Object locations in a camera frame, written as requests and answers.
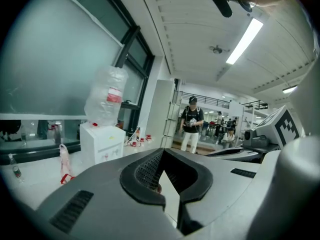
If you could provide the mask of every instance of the railing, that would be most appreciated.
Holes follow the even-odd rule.
[[[187,92],[183,93],[182,98],[185,99],[185,100],[189,100],[190,97],[192,97],[192,96],[196,97],[197,102],[205,103],[205,104],[208,104],[208,105],[214,105],[214,106],[225,108],[225,109],[229,109],[229,102],[225,101],[225,100],[221,100],[221,99],[201,96],[201,95],[187,93]]]
[[[248,109],[254,108],[255,110],[266,110],[268,108],[268,104],[262,100],[257,100],[254,102],[244,103],[242,104]]]

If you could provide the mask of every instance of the fluorescent light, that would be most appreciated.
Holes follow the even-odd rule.
[[[250,43],[253,41],[255,36],[258,34],[260,29],[262,28],[264,24],[260,22],[259,20],[253,18],[250,22],[250,25],[246,29],[243,37],[241,38],[240,42],[234,49],[234,51],[231,53],[230,57],[226,61],[228,64],[235,64],[237,59],[244,53],[244,51],[248,48]]]
[[[282,91],[283,91],[284,94],[288,94],[288,93],[293,92],[296,88],[297,88],[297,86],[295,85],[295,86],[283,89]]]

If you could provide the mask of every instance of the ceiling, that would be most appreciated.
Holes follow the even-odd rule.
[[[235,2],[224,18],[212,0],[145,0],[171,74],[189,83],[218,87],[269,104],[286,99],[282,89],[298,84],[314,60],[313,34],[293,0],[247,13]],[[263,27],[232,66],[226,61],[253,18]],[[214,54],[210,46],[226,50]]]

